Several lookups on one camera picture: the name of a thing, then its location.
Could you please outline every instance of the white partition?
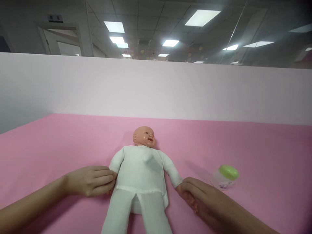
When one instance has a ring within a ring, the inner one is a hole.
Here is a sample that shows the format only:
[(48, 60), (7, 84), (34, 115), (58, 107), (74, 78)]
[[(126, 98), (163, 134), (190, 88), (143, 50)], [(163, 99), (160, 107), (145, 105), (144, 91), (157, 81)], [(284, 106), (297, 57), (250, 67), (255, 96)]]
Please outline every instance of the white partition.
[(312, 70), (0, 53), (0, 133), (49, 113), (312, 125)]

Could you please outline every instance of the baby doll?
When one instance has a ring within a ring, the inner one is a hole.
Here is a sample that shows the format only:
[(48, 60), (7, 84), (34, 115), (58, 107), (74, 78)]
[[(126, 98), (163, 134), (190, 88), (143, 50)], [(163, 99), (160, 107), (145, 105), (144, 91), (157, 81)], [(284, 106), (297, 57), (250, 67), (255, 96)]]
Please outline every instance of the baby doll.
[(136, 129), (133, 142), (135, 146), (123, 147), (110, 162), (110, 170), (115, 172), (113, 177), (118, 178), (102, 234), (127, 233), (130, 212), (142, 214), (147, 234), (171, 234), (164, 212), (169, 204), (164, 171), (176, 191), (189, 204), (194, 204), (194, 198), (189, 195), (185, 197), (180, 186), (182, 178), (169, 157), (153, 149), (156, 139), (151, 128), (143, 126)]

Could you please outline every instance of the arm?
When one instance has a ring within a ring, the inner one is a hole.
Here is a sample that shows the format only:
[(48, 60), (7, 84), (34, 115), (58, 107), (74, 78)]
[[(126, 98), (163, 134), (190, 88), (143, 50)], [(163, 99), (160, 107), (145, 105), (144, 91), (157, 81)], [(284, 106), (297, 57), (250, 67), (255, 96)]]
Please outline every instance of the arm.
[(163, 169), (169, 175), (173, 187), (176, 188), (179, 184), (182, 183), (182, 177), (180, 176), (178, 170), (176, 169), (171, 159), (165, 153), (161, 151), (160, 153), (163, 160), (162, 161)]
[(201, 201), (198, 216), (217, 233), (278, 234), (209, 184), (188, 177), (183, 180), (181, 187)]
[(1, 209), (1, 233), (23, 228), (68, 195), (97, 196), (109, 191), (114, 184), (112, 171), (105, 166), (83, 167), (70, 172)]
[(178, 194), (189, 204), (189, 206), (192, 207), (195, 213), (198, 212), (197, 208), (197, 203), (195, 202), (195, 198), (192, 196), (191, 193), (184, 191), (181, 188), (181, 183), (182, 183), (182, 177), (180, 176), (178, 170), (174, 166), (173, 162), (171, 159), (163, 152), (161, 152), (162, 160), (163, 160), (163, 168), (165, 172), (170, 177), (171, 183), (173, 187), (176, 189)]
[(114, 179), (116, 179), (118, 175), (123, 160), (124, 160), (124, 147), (115, 154), (115, 156), (112, 158), (110, 162), (110, 170), (115, 172), (113, 174)]

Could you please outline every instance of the doll leg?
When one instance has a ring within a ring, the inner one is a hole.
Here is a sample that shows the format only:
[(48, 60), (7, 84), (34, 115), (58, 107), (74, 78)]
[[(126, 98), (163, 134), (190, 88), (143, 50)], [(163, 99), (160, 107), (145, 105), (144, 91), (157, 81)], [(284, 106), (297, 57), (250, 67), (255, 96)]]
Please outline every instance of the doll leg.
[(146, 234), (172, 234), (160, 192), (138, 193)]
[(125, 234), (128, 229), (129, 214), (135, 193), (114, 189), (110, 200), (102, 234)]

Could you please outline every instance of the pink table cover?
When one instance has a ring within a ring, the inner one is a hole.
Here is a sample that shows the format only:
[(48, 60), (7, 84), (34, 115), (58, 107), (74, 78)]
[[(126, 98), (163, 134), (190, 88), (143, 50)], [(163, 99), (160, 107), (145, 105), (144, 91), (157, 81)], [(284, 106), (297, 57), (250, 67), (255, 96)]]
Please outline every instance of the pink table cover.
[[(158, 149), (182, 177), (209, 183), (220, 165), (240, 173), (226, 194), (275, 230), (308, 230), (312, 207), (312, 127), (246, 122), (169, 120), (53, 114), (0, 135), (0, 208), (63, 174), (88, 165), (109, 165), (132, 145), (133, 131), (153, 128)], [(212, 233), (167, 181), (166, 214), (173, 233)], [(67, 197), (24, 232), (100, 233), (110, 198)], [(145, 233), (131, 215), (128, 233)]]

